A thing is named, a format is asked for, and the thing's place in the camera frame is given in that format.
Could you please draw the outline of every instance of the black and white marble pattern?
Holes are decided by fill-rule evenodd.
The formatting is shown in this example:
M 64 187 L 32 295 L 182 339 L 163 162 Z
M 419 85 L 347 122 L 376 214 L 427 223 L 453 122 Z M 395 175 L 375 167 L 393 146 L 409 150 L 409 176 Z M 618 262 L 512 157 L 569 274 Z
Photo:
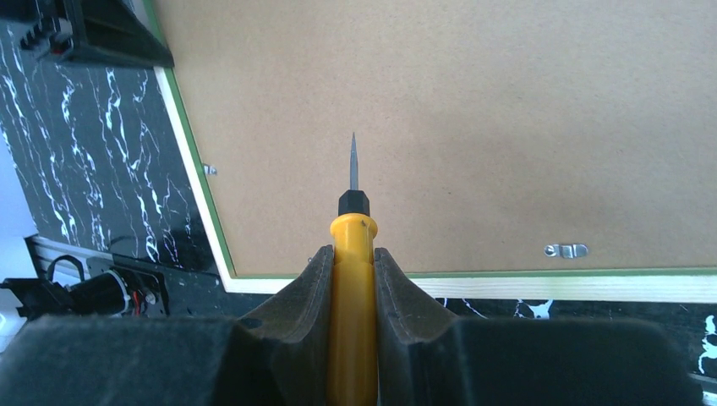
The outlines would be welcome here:
M 638 319 L 660 325 L 694 374 L 717 378 L 717 304 L 598 302 L 576 300 L 437 299 L 458 315 L 485 319 Z
M 39 234 L 188 270 L 213 262 L 154 73 L 38 63 L 0 23 L 0 132 Z

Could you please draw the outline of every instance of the yellow handle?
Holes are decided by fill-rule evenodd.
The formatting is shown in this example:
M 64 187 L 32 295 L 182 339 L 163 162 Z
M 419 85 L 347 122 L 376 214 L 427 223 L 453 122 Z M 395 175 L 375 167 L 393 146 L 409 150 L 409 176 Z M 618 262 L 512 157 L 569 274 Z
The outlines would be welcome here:
M 349 213 L 331 223 L 334 238 L 331 329 L 326 398 L 329 404 L 376 405 L 376 222 Z

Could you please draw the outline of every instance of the brown backing board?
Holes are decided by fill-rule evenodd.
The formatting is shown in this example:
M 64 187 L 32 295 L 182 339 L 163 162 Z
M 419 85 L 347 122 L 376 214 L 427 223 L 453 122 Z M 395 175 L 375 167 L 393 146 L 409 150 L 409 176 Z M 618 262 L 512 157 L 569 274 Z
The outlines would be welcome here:
M 353 131 L 407 272 L 717 263 L 708 1 L 156 6 L 238 275 L 331 241 Z

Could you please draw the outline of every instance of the green frame edge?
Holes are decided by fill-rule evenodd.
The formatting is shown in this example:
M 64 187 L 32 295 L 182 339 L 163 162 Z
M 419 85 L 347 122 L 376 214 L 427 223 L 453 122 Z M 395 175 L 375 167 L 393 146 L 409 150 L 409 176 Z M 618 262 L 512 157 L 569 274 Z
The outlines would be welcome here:
M 165 44 L 167 43 L 164 35 L 161 32 L 159 26 L 159 20 L 156 17 L 154 4 L 152 0 L 142 0 L 145 5 L 147 17 L 151 24 L 151 30 L 154 35 Z M 177 84 L 177 77 L 174 74 L 174 69 L 164 69 L 167 75 L 167 81 L 172 89 L 172 98 L 177 105 L 179 118 L 182 122 L 184 134 L 187 137 L 187 143 L 192 153 L 192 162 L 194 164 L 194 170 L 200 175 L 200 182 L 202 187 L 202 194 L 206 198 L 207 205 L 209 206 L 209 212 L 211 214 L 211 220 L 214 223 L 214 227 L 217 231 L 217 238 L 219 244 L 222 247 L 222 254 L 227 262 L 227 268 L 232 270 L 236 279 L 289 279 L 295 278 L 298 274 L 287 274 L 287 275 L 262 275 L 262 274 L 248 274 L 248 275 L 237 275 L 234 270 L 234 263 L 232 255 L 229 252 L 229 246 L 224 236 L 222 224 L 219 221 L 219 214 L 216 211 L 216 205 L 214 199 L 211 196 L 211 190 L 209 184 L 206 181 L 204 175 L 204 167 L 200 158 L 199 150 L 197 149 L 196 142 L 194 140 L 194 133 L 192 133 L 191 126 L 189 125 L 189 119 L 187 118 L 187 111 L 184 108 L 182 101 L 182 95 L 179 92 L 179 86 Z M 413 279 L 424 279 L 424 278 L 470 278 L 470 277 L 655 277 L 655 276 L 706 276 L 706 275 L 717 275 L 717 266 L 703 266 L 703 267 L 674 267 L 674 268 L 615 268 L 615 269 L 566 269 L 566 270 L 531 270 L 531 271 L 480 271 L 480 272 L 421 272 L 411 273 L 408 272 L 407 276 Z

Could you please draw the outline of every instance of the metal clip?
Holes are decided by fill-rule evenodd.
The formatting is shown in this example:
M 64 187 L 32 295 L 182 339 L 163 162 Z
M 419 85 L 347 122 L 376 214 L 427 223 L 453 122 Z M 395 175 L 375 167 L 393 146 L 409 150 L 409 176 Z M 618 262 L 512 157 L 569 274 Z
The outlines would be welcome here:
M 585 244 L 548 244 L 543 249 L 545 256 L 561 257 L 572 260 L 582 258 L 588 254 L 588 246 Z
M 204 167 L 204 175 L 216 175 L 216 168 L 212 165 L 202 164 Z

